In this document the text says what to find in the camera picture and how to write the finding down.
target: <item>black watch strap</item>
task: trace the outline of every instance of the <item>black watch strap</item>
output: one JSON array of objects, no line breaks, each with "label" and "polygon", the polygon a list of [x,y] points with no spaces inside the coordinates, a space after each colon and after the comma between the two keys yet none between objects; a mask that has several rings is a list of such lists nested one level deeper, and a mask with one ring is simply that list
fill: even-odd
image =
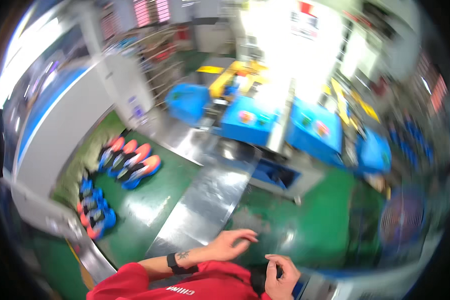
[{"label": "black watch strap", "polygon": [[168,267],[172,269],[173,274],[183,275],[198,272],[198,267],[196,265],[194,265],[193,267],[189,267],[188,269],[179,267],[175,259],[175,254],[176,253],[170,253],[169,255],[166,256],[166,262],[168,264]]}]

